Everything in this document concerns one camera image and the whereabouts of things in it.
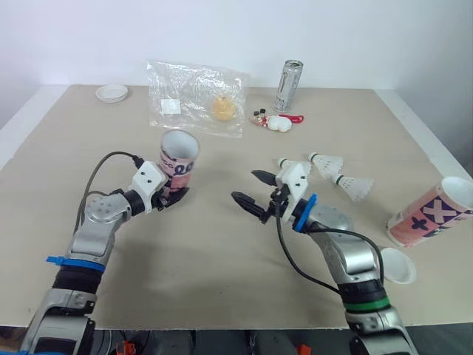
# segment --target table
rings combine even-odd
[[[96,162],[116,149],[158,158],[163,130],[149,127],[147,88],[130,87],[131,95],[118,104],[98,101],[96,89],[71,86],[37,126],[34,120],[28,123],[35,128],[13,149],[14,158],[4,157],[4,325],[27,325],[52,284],[57,267],[44,260],[64,253],[78,199]],[[248,111],[268,108],[273,93],[251,89]],[[384,233],[386,220],[441,178],[429,161],[432,156],[419,146],[426,142],[416,143],[403,126],[407,122],[409,128],[408,108],[395,100],[391,92],[368,89],[299,89],[293,113],[304,114],[306,121],[286,134],[250,122],[242,139],[195,133],[201,154],[185,200],[168,211],[137,216],[118,231],[92,315],[98,327],[346,328],[339,297],[302,279],[288,265],[274,221],[262,225],[241,210],[230,193],[243,191],[265,205],[271,188],[253,177],[252,169],[275,172],[277,158],[303,159],[314,150],[342,155],[346,175],[375,178],[369,197],[352,203],[316,173],[310,176],[307,193],[316,192],[321,203],[351,216],[355,230],[377,244],[393,246]],[[404,117],[398,120],[384,102]],[[21,141],[11,138],[8,125],[5,128],[0,131],[3,138]],[[445,156],[441,147],[436,154],[439,161]],[[442,163],[442,169],[463,174],[454,160]],[[126,188],[134,171],[125,158],[110,160],[94,188]],[[406,325],[473,320],[471,222],[404,250],[415,261],[418,281],[387,282],[387,292]],[[331,282],[317,245],[289,227],[285,236],[300,266]]]

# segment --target small white dish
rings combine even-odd
[[[417,280],[417,269],[413,261],[402,251],[394,248],[381,250],[384,262],[384,277],[394,283],[413,283]]]
[[[103,102],[113,104],[115,102],[122,101],[128,95],[128,88],[122,84],[108,84],[103,87],[99,87],[95,91],[95,96]]]

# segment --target clear plastic bag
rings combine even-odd
[[[234,70],[149,61],[149,123],[240,138],[248,79]]]

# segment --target floor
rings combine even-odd
[[[420,355],[472,355],[473,323],[409,327],[409,334]],[[293,344],[312,348],[312,355],[349,355],[348,342],[353,334],[348,330],[263,331],[275,341],[258,354],[294,354]],[[107,355],[116,342],[137,340],[146,343],[140,355],[250,355],[248,331],[96,331],[91,355]],[[0,350],[18,346],[21,328],[0,327]]]

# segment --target white shuttlecock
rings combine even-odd
[[[320,155],[319,153],[310,154],[309,161],[317,167],[320,175],[322,175],[325,180],[338,174],[343,165],[342,157],[331,157],[329,155]]]
[[[334,175],[332,180],[350,196],[353,202],[363,200],[368,195],[368,192],[370,192],[375,182],[373,179],[358,179],[346,177],[342,174]]]
[[[281,168],[281,169],[288,166],[289,164],[292,164],[292,163],[302,164],[302,166],[304,167],[304,170],[307,172],[307,174],[310,174],[310,170],[311,170],[312,167],[310,166],[310,163],[308,163],[307,161],[289,160],[289,159],[286,159],[286,158],[278,159],[278,167]]]

